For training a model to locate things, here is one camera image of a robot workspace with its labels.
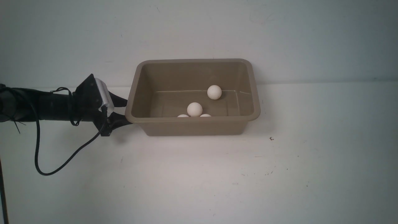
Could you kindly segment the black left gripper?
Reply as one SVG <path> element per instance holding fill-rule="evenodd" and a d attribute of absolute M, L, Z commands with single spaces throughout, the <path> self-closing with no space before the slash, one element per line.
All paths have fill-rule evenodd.
<path fill-rule="evenodd" d="M 127 99 L 119 97 L 112 92 L 109 92 L 109 95 L 115 108 L 126 107 Z M 104 112 L 99 111 L 101 99 L 93 74 L 89 75 L 76 88 L 72 96 L 72 120 L 75 124 L 81 121 L 93 122 L 103 137 L 110 136 L 112 130 L 132 124 L 123 114 L 112 112 L 107 117 L 106 110 Z"/>

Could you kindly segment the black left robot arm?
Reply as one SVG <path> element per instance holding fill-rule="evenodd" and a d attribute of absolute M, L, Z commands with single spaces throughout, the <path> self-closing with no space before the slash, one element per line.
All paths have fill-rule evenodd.
<path fill-rule="evenodd" d="M 11 88 L 1 84 L 1 122 L 69 121 L 73 126 L 92 122 L 101 136 L 130 125 L 125 115 L 114 108 L 127 100 L 108 91 L 105 83 L 89 75 L 74 92 L 60 87 L 46 92 L 29 88 Z"/>

